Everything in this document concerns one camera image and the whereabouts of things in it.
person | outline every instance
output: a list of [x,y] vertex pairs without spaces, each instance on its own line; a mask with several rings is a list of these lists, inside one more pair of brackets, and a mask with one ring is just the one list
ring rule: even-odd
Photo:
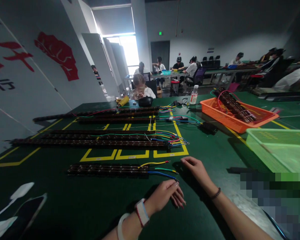
[[[153,63],[152,66],[154,67],[156,72],[162,72],[162,70],[166,70],[166,67],[163,65],[162,62],[162,57],[157,58],[158,63]],[[161,88],[163,88],[163,82],[164,78],[156,78],[157,81],[157,86],[159,87],[159,83],[161,83]]]
[[143,75],[140,73],[133,75],[133,84],[135,88],[130,92],[130,99],[138,100],[143,97],[156,98],[156,95],[151,88],[147,87],[145,83],[146,81],[144,80]]
[[91,68],[93,70],[94,75],[96,75],[96,77],[99,77],[99,73],[98,73],[98,70],[97,70],[96,66],[95,65],[91,65]]
[[265,55],[263,55],[260,60],[259,60],[259,63],[266,63],[268,62],[269,60],[272,60],[272,55],[274,54],[274,52],[277,50],[277,48],[271,48],[269,50],[269,52]]
[[152,76],[152,73],[150,72],[149,69],[145,68],[144,67],[144,63],[143,62],[140,62],[139,63],[139,67],[136,69],[136,71],[134,72],[134,74],[137,74],[137,73],[140,73],[140,74],[144,74],[144,73],[150,73],[150,76]]
[[[230,65],[244,66],[245,64],[244,64],[243,62],[240,61],[241,58],[243,58],[243,53],[242,53],[242,52],[239,52],[238,55],[236,56],[236,58],[234,58],[234,59],[232,59],[232,60],[230,61],[229,66],[230,66]],[[235,79],[235,82],[236,82],[236,83],[241,82],[241,80],[242,80],[242,75],[243,75],[242,72],[236,73],[236,79]]]
[[201,66],[201,64],[197,61],[197,56],[193,56],[190,59],[189,63],[190,66],[182,72],[189,74],[189,76],[186,76],[186,81],[193,82],[193,75],[196,72],[197,68]]
[[273,55],[272,60],[267,62],[266,64],[260,64],[257,66],[257,68],[260,68],[263,72],[261,74],[266,74],[270,72],[279,61],[282,61],[283,57],[282,54],[285,50],[283,48],[277,49]]
[[[172,71],[177,70],[180,71],[184,69],[184,64],[183,62],[181,62],[181,57],[177,57],[177,63],[175,63],[173,65],[173,67],[171,68]],[[184,81],[184,76],[180,76],[180,83],[182,83]]]
[[230,65],[243,66],[244,63],[240,61],[241,58],[243,58],[243,53],[242,52],[238,53],[236,58],[232,59],[228,66],[230,66]]
[[272,88],[280,90],[289,90],[290,86],[300,79],[300,68],[281,78]]
[[[231,232],[237,240],[272,240],[272,238],[256,225],[248,216],[246,216],[210,179],[203,163],[194,157],[184,157],[182,164],[190,170],[192,175],[198,181],[203,191],[211,198],[216,208],[219,210]],[[184,194],[180,188],[179,182],[175,180],[164,181],[159,184],[157,189],[144,202],[144,210],[151,218],[153,214],[160,212],[168,203],[169,199],[177,206],[186,205]],[[120,229],[115,227],[109,232],[103,240],[117,240],[118,235],[125,240],[135,240],[142,231],[142,225],[136,212],[130,214],[120,224]]]

red fist graphic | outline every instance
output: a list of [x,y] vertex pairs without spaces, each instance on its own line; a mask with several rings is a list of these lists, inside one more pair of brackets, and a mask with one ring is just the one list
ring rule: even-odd
[[53,35],[46,35],[44,32],[39,33],[38,39],[34,40],[34,44],[51,59],[60,64],[68,81],[79,79],[76,60],[73,57],[72,49],[67,44],[59,41]]

red stool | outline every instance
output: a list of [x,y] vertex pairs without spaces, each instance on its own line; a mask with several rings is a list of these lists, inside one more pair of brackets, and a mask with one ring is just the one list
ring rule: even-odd
[[[180,81],[171,81],[171,85],[170,85],[170,97],[172,96],[179,96],[179,83]],[[176,85],[177,89],[176,91],[173,89],[173,86]]]

white bracelet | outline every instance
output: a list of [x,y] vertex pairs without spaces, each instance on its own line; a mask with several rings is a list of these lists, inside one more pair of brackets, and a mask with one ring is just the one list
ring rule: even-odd
[[119,240],[124,240],[123,233],[122,233],[122,223],[123,223],[123,220],[125,220],[129,216],[130,216],[129,213],[125,213],[122,215],[122,217],[119,220],[118,227],[117,227],[117,233],[118,233]]

yellow tool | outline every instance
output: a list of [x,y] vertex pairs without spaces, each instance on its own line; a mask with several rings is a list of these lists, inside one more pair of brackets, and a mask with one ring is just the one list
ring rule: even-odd
[[129,102],[129,97],[125,96],[117,105],[117,108],[123,107],[127,102]]

